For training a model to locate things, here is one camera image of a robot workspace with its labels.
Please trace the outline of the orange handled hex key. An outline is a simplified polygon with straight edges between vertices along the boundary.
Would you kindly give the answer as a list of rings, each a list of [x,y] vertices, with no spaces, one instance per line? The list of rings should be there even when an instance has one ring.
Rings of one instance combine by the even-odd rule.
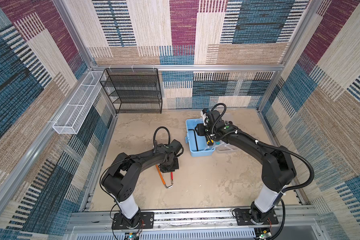
[[[165,187],[166,189],[172,188],[174,185],[171,187],[171,184],[170,184],[170,185],[167,185],[167,184],[166,184],[165,179],[164,179],[164,177],[163,177],[163,174],[162,174],[162,172],[160,171],[160,168],[159,168],[158,165],[156,165],[156,169],[157,169],[157,171],[158,171],[158,174],[159,174],[159,176],[160,176],[160,179],[161,179],[162,184],[164,185],[164,187]]]

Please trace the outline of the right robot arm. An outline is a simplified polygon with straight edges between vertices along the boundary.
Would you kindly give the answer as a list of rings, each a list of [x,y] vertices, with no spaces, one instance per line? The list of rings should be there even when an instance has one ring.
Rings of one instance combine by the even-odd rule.
[[[315,177],[314,168],[305,158],[288,148],[266,144],[245,133],[233,123],[224,121],[226,110],[227,106],[223,103],[216,104],[212,109],[204,108],[201,111],[203,122],[197,124],[196,133],[199,136],[207,136],[214,142],[222,141],[237,147],[262,165],[263,187],[247,214],[253,224],[260,225],[273,215],[274,207],[281,201],[284,193],[304,188],[312,183]],[[309,171],[308,179],[295,186],[290,185],[297,176],[292,158],[300,160]]]

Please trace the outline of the light blue plastic toolbox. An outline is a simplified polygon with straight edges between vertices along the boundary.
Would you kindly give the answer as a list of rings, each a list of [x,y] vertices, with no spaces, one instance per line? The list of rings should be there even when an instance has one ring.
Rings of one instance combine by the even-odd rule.
[[[196,157],[207,157],[213,153],[225,154],[238,151],[239,148],[226,144],[222,141],[214,143],[213,146],[208,146],[206,137],[201,137],[196,134],[195,127],[197,124],[202,123],[202,119],[188,119],[186,120],[187,134],[185,137],[186,144],[189,144],[191,156]]]

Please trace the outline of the aluminium front rail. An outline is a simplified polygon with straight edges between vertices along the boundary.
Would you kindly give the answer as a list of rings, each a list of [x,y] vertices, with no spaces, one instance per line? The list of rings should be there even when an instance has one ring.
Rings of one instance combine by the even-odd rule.
[[[330,237],[313,206],[281,207],[263,225],[241,226],[233,216],[233,208],[154,210],[146,226],[113,230],[108,212],[72,214],[64,232],[65,240],[268,240],[285,225],[279,240],[328,240]]]

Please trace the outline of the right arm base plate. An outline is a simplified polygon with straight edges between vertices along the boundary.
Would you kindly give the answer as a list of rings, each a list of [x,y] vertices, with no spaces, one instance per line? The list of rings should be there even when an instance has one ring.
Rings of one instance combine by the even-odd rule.
[[[274,209],[262,213],[257,209],[235,208],[232,210],[232,215],[236,219],[238,226],[277,225],[279,223]]]

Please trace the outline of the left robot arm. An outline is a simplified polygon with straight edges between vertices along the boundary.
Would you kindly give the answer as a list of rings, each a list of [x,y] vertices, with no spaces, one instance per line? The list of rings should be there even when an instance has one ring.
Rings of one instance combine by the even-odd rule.
[[[179,169],[178,158],[183,153],[182,144],[171,140],[168,128],[159,127],[154,132],[152,150],[137,155],[121,153],[115,158],[100,178],[101,189],[120,209],[120,213],[114,216],[115,224],[134,229],[148,222],[141,216],[141,209],[133,196],[140,174],[151,167],[156,167],[161,174],[173,173]]]

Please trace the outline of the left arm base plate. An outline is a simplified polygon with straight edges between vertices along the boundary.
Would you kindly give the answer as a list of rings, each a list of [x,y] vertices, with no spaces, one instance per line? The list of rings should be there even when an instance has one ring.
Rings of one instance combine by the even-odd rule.
[[[122,213],[114,215],[112,230],[138,230],[152,229],[154,226],[155,213],[138,211],[131,219]]]

